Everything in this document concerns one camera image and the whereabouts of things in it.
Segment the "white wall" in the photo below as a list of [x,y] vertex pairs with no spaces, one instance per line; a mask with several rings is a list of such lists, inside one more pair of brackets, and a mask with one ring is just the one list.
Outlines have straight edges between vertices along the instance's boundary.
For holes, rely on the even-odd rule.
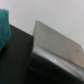
[[84,50],[84,0],[0,0],[0,8],[10,12],[10,24],[32,35],[39,20]]

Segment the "black surface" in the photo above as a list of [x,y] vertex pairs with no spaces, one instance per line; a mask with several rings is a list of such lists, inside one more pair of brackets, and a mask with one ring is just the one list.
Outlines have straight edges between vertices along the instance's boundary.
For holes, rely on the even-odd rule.
[[27,68],[33,37],[13,26],[11,33],[0,52],[0,81],[4,84],[58,84]]

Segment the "silver metallic surface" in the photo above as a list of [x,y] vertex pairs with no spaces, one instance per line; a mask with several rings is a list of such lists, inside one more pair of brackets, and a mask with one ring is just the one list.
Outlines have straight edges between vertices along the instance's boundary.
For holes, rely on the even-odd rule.
[[36,22],[29,63],[31,69],[63,83],[83,84],[78,82],[84,82],[83,56],[79,44],[43,23]]

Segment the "dark table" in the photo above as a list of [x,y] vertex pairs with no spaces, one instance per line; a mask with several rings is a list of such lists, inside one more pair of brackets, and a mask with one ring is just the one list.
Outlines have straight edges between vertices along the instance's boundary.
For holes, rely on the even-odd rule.
[[28,69],[33,37],[11,26],[11,38],[0,52],[0,82],[2,84],[58,84]]

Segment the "teal object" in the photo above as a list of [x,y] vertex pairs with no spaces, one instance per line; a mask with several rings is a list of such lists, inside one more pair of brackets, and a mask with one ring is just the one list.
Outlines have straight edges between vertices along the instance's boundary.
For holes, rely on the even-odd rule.
[[0,10],[0,51],[11,36],[9,25],[9,11]]

